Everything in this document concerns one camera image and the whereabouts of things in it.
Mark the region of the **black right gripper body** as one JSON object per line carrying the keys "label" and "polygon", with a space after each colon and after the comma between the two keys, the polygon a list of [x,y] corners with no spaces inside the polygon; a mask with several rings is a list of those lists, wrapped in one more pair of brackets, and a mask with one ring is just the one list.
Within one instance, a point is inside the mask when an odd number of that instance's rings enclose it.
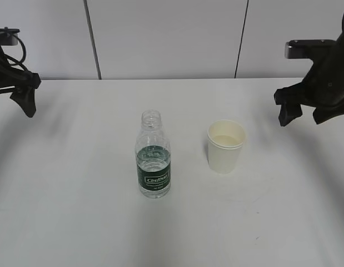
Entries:
{"label": "black right gripper body", "polygon": [[335,40],[327,54],[312,59],[313,65],[300,86],[306,106],[335,108],[344,105],[344,38]]}

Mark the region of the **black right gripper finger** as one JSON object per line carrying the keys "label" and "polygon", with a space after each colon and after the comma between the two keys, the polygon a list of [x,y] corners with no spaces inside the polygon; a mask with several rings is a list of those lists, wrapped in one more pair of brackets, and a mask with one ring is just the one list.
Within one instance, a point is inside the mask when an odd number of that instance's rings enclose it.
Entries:
{"label": "black right gripper finger", "polygon": [[276,90],[273,97],[275,104],[281,106],[278,116],[280,126],[285,127],[302,116],[301,106],[307,103],[304,92],[303,86],[289,86]]}
{"label": "black right gripper finger", "polygon": [[319,108],[313,112],[313,119],[317,125],[324,123],[332,118],[344,115],[344,105],[335,108]]}

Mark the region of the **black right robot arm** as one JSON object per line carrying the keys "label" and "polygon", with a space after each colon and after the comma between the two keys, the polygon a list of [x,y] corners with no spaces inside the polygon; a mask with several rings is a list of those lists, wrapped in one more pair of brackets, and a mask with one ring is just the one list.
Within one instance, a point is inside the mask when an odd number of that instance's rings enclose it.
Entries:
{"label": "black right robot arm", "polygon": [[303,80],[277,89],[274,101],[281,107],[282,127],[302,116],[302,106],[313,107],[313,119],[321,124],[344,115],[344,14],[338,39],[296,39],[286,43],[288,59],[310,59],[313,64]]}

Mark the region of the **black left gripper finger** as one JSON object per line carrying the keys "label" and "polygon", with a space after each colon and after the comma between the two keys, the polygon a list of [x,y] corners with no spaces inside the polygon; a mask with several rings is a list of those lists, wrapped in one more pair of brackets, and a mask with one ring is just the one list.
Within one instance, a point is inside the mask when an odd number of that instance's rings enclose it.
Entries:
{"label": "black left gripper finger", "polygon": [[40,84],[41,79],[38,73],[32,73],[27,80],[16,85],[10,95],[10,99],[22,109],[27,117],[33,117],[36,113],[35,90]]}

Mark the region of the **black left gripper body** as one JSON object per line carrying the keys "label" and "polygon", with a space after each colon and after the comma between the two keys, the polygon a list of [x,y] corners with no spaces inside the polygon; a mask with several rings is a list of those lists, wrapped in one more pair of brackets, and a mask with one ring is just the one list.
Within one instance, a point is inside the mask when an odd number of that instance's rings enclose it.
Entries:
{"label": "black left gripper body", "polygon": [[0,94],[12,93],[30,86],[30,72],[17,59],[4,53],[0,46]]}

